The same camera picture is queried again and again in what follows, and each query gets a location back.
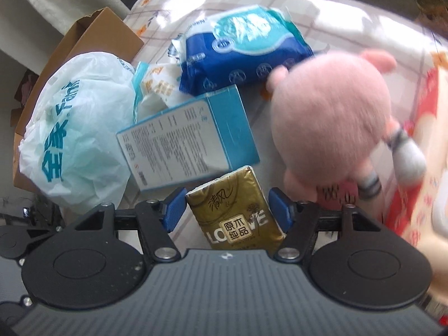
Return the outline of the gold tissue pack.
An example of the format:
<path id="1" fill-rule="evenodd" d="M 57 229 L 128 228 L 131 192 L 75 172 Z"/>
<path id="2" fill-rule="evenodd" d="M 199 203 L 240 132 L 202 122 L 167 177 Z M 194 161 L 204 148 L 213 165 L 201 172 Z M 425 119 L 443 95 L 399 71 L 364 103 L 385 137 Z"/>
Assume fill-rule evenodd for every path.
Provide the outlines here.
<path id="1" fill-rule="evenodd" d="M 272 255 L 284 239 L 249 165 L 196 187 L 186 200 L 212 249 Z"/>

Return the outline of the blue white tissue box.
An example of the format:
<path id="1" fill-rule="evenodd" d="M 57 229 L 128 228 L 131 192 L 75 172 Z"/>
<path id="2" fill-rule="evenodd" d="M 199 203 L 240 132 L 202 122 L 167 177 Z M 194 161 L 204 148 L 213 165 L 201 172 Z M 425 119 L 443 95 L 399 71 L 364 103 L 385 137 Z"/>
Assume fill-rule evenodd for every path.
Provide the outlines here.
<path id="1" fill-rule="evenodd" d="M 142 191 L 215 177 L 260 160 L 236 86 L 161 111 L 116 137 Z"/>

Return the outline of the white yellow snack packet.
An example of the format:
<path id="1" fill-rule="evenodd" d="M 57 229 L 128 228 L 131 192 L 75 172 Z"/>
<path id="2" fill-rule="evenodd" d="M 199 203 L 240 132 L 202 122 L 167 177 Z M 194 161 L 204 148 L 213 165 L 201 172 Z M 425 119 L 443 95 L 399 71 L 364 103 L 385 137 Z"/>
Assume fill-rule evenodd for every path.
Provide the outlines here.
<path id="1" fill-rule="evenodd" d="M 138 63 L 132 80 L 135 123 L 194 98 L 180 90 L 181 73 L 180 64 Z"/>

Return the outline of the white teal plastic shopping bag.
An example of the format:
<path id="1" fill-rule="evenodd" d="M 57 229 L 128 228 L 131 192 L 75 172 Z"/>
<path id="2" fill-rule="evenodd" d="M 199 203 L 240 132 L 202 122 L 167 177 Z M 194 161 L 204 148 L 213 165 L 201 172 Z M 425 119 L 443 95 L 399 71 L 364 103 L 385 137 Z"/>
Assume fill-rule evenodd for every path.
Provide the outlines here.
<path id="1" fill-rule="evenodd" d="M 19 169 L 60 207 L 82 215 L 121 202 L 130 171 L 116 135 L 134 122 L 133 77 L 125 60 L 88 52 L 42 89 L 18 147 Z"/>

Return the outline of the brown cardboard box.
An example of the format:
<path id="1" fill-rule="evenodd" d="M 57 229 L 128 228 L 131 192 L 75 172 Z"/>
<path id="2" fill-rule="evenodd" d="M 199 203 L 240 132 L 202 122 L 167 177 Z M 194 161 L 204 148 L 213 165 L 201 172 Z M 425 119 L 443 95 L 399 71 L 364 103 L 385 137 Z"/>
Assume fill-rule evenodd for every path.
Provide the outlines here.
<path id="1" fill-rule="evenodd" d="M 31 180 L 20 173 L 18 146 L 24 138 L 26 125 L 49 77 L 68 60 L 87 52 L 108 52 L 126 62 L 132 62 L 143 45 L 143 40 L 110 8 L 95 11 L 72 25 L 42 70 L 17 122 L 12 167 L 15 187 L 32 193 L 39 191 Z"/>

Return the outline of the pink pig plush toy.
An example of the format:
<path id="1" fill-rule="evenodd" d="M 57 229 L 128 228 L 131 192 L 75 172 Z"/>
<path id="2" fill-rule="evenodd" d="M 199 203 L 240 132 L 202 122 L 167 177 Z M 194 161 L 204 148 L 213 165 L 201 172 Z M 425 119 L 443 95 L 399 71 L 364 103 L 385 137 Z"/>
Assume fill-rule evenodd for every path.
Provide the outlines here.
<path id="1" fill-rule="evenodd" d="M 365 49 L 316 55 L 270 72 L 271 131 L 286 166 L 284 187 L 290 199 L 336 209 L 322 190 L 355 184 L 356 205 L 381 220 L 384 193 L 370 160 L 379 143 L 392 152 L 398 184 L 418 179 L 424 157 L 393 117 L 384 80 L 396 65 L 387 51 Z"/>

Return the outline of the pink baby wipes pack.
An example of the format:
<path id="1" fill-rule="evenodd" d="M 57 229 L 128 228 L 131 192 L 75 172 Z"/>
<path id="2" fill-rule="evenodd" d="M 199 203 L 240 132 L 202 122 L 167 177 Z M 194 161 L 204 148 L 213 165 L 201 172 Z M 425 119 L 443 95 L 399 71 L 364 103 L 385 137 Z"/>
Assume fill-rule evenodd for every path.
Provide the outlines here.
<path id="1" fill-rule="evenodd" d="M 386 226 L 422 252 L 433 277 L 429 297 L 447 305 L 447 52 L 433 52 L 433 65 L 418 94 L 410 131 L 425 166 L 414 182 L 399 186 Z"/>

